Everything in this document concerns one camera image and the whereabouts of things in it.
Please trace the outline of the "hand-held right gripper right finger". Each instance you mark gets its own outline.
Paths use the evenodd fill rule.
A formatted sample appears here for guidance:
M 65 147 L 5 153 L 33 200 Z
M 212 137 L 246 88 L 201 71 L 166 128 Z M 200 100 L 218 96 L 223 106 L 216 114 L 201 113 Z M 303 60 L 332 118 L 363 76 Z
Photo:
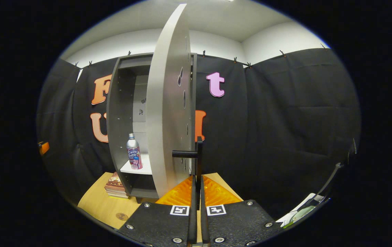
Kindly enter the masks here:
M 283 228 L 255 200 L 238 200 L 209 176 L 202 176 L 201 236 L 207 247 L 256 246 Z

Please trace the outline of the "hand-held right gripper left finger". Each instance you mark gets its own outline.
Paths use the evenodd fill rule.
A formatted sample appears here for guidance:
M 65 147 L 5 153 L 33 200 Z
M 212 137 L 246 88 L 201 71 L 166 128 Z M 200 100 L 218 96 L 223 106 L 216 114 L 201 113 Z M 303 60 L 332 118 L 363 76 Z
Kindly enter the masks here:
M 197 242 L 196 176 L 190 206 L 142 203 L 117 232 L 141 246 L 191 246 Z

